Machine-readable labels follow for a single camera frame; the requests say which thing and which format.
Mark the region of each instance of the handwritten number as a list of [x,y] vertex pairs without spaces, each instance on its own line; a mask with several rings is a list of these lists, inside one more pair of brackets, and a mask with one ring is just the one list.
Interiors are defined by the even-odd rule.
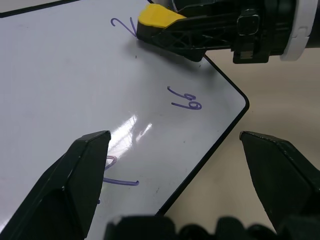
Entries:
[[189,93],[185,93],[184,95],[181,95],[181,94],[173,91],[173,90],[170,88],[170,86],[168,86],[167,89],[168,89],[171,93],[173,93],[174,95],[177,95],[178,97],[181,97],[181,98],[184,98],[184,99],[188,99],[189,101],[196,99],[196,96],[193,96],[193,95],[191,95],[191,94],[189,94]]
[[200,109],[202,109],[202,105],[197,101],[190,101],[189,102],[189,106],[184,106],[184,105],[181,105],[181,104],[178,104],[178,103],[174,103],[174,102],[172,102],[171,104],[174,105],[174,106],[177,106],[177,107],[184,108],[184,109],[192,109],[192,110],[200,110]]
[[[117,157],[115,157],[115,156],[107,156],[106,159],[112,159],[112,162],[104,168],[104,171],[106,171],[107,169],[109,169],[113,165],[115,165],[118,160]],[[105,183],[109,183],[109,184],[117,184],[117,185],[125,185],[125,186],[138,186],[139,185],[139,181],[122,181],[122,180],[115,180],[115,179],[111,179],[111,178],[107,178],[107,177],[104,177],[103,181]]]
[[132,27],[133,31],[131,31],[122,21],[120,21],[118,18],[115,18],[115,17],[110,20],[110,23],[112,26],[114,26],[114,27],[116,26],[114,21],[117,21],[122,26],[124,26],[124,28],[127,29],[135,38],[137,37],[137,31],[136,31],[134,22],[132,21],[132,17],[130,17],[130,23],[131,23],[131,27]]
[[167,89],[169,90],[169,92],[173,93],[174,95],[177,95],[178,97],[181,97],[181,98],[184,98],[184,99],[187,99],[189,100],[189,106],[184,106],[184,105],[181,105],[181,104],[178,104],[178,103],[174,103],[172,102],[171,104],[174,105],[174,106],[177,106],[177,107],[181,107],[181,108],[184,108],[184,109],[191,109],[191,110],[200,110],[202,109],[202,105],[197,102],[197,101],[192,101],[192,100],[196,100],[196,96],[194,95],[191,95],[189,93],[185,93],[184,95],[181,95],[175,91],[173,91],[170,86],[167,87]]

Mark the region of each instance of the whiteboard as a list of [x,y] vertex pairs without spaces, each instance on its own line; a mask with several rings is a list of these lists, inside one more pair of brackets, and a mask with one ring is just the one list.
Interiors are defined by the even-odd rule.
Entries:
[[0,20],[2,228],[75,139],[101,130],[116,159],[105,178],[131,185],[103,183],[87,239],[115,216],[163,212],[248,109],[206,59],[134,37],[146,4],[80,0]]

